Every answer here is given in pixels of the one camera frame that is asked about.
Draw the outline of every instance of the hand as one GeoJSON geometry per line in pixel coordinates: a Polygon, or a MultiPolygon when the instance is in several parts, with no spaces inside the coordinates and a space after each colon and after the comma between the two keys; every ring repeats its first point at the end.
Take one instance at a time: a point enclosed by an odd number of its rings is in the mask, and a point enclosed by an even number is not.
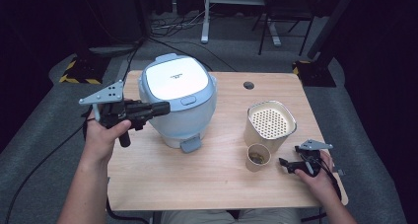
{"type": "Polygon", "coordinates": [[[107,129],[99,124],[92,111],[87,121],[86,144],[82,162],[88,165],[107,166],[113,152],[114,140],[125,133],[131,126],[131,121],[124,120],[107,129]]]}
{"type": "MultiPolygon", "coordinates": [[[[333,163],[332,158],[325,152],[320,151],[320,158],[332,169],[333,163]]],[[[324,171],[321,169],[316,177],[310,177],[304,171],[297,169],[295,174],[298,175],[301,180],[309,186],[311,193],[322,203],[325,204],[329,201],[335,201],[335,198],[339,201],[338,195],[335,192],[332,180],[324,171]]]]}

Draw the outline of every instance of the steamer basket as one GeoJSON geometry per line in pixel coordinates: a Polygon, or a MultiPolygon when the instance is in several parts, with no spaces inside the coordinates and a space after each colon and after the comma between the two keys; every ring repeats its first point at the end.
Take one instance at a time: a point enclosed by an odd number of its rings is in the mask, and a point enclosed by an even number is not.
{"type": "Polygon", "coordinates": [[[276,152],[296,127],[295,119],[281,103],[267,101],[248,109],[244,140],[247,146],[261,143],[276,152]]]}

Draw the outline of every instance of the wooden table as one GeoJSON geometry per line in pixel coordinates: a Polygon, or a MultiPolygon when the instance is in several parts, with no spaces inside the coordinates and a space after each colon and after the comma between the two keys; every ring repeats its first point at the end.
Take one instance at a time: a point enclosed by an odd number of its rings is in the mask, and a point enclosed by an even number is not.
{"type": "MultiPolygon", "coordinates": [[[[137,79],[131,71],[124,97],[139,99],[137,79]]],[[[202,147],[189,154],[167,146],[147,122],[143,130],[129,131],[132,144],[118,142],[109,163],[108,197],[114,210],[242,209],[319,206],[296,175],[277,166],[281,157],[300,161],[295,146],[308,139],[323,141],[313,111],[298,77],[279,73],[211,72],[218,80],[218,103],[202,147]],[[245,81],[255,87],[248,90],[245,81]],[[245,167],[247,146],[243,134],[247,109],[256,103],[281,102],[298,128],[272,154],[261,171],[245,167]]],[[[348,198],[342,191],[342,202],[348,198]]]]}

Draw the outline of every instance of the chair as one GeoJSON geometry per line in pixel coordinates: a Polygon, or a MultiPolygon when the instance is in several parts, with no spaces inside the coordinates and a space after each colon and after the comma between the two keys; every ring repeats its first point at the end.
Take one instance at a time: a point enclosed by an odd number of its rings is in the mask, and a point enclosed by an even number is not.
{"type": "Polygon", "coordinates": [[[294,22],[295,24],[290,28],[286,35],[279,35],[280,37],[303,37],[304,42],[302,43],[301,50],[299,55],[302,54],[304,50],[305,43],[310,33],[311,26],[314,20],[314,14],[310,9],[310,5],[307,0],[264,0],[264,10],[258,16],[257,21],[255,22],[252,30],[254,31],[258,22],[261,19],[261,16],[265,14],[264,26],[262,30],[261,43],[258,51],[258,55],[261,54],[262,46],[264,43],[264,38],[266,37],[266,29],[269,24],[274,24],[275,22],[294,22]],[[298,24],[299,21],[309,21],[307,31],[304,36],[300,35],[289,35],[289,32],[298,24]]]}

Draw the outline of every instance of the white rice cooker lid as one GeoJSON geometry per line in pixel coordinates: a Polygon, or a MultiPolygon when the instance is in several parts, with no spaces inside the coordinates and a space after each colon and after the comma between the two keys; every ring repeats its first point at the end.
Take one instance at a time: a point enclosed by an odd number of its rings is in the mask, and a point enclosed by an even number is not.
{"type": "Polygon", "coordinates": [[[206,72],[195,59],[189,57],[163,62],[158,67],[150,67],[146,75],[149,90],[156,98],[163,101],[195,94],[209,83],[206,72]]]}

